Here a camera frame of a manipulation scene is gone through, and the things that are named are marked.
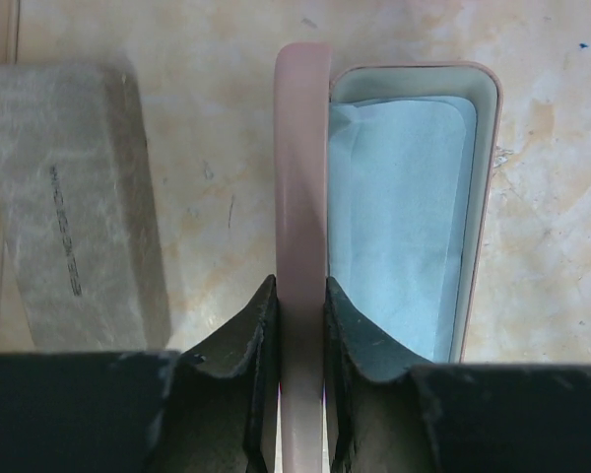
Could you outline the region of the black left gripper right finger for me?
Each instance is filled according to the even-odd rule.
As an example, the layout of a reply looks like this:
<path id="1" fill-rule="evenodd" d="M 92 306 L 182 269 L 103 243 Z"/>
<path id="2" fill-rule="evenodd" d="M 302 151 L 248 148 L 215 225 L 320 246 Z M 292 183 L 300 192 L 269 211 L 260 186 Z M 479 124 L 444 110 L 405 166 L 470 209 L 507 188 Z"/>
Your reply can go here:
<path id="1" fill-rule="evenodd" d="M 435 364 L 326 284 L 334 472 L 591 472 L 591 365 Z"/>

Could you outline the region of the small light blue cloth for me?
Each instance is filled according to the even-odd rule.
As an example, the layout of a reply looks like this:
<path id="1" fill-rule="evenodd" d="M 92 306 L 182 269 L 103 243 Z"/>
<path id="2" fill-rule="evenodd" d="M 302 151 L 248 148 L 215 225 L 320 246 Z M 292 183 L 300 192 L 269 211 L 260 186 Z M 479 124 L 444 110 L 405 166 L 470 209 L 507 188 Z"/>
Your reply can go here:
<path id="1" fill-rule="evenodd" d="M 361 313 L 433 362 L 451 351 L 476 121 L 452 96 L 330 106 L 330 273 Z"/>

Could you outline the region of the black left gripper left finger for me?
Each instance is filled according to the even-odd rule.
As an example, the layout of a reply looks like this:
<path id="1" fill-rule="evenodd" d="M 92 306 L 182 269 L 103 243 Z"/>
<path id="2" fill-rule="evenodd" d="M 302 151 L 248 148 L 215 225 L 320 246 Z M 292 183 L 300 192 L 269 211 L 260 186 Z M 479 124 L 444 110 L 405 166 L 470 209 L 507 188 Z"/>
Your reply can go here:
<path id="1" fill-rule="evenodd" d="M 270 472 L 276 279 L 186 352 L 0 354 L 0 472 Z"/>

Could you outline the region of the grey glasses case green lining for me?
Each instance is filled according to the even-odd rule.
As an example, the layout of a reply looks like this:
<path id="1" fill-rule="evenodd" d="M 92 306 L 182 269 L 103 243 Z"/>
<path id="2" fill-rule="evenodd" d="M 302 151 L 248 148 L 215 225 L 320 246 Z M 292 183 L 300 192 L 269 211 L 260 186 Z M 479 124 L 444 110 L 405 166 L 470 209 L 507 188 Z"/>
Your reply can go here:
<path id="1" fill-rule="evenodd" d="M 0 66 L 0 210 L 36 347 L 166 345 L 147 138 L 128 71 Z"/>

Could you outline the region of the pink glasses case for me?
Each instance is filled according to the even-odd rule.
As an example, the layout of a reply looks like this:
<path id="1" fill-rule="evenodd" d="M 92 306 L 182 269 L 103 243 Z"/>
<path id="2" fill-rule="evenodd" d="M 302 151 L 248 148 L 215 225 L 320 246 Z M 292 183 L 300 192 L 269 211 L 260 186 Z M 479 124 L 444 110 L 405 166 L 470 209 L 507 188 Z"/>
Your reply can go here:
<path id="1" fill-rule="evenodd" d="M 354 67 L 332 76 L 323 43 L 285 46 L 274 72 L 276 289 L 280 316 L 283 468 L 331 470 L 325 377 L 329 113 L 334 102 L 452 96 L 477 113 L 474 159 L 450 355 L 465 350 L 481 252 L 502 91 L 474 62 Z"/>

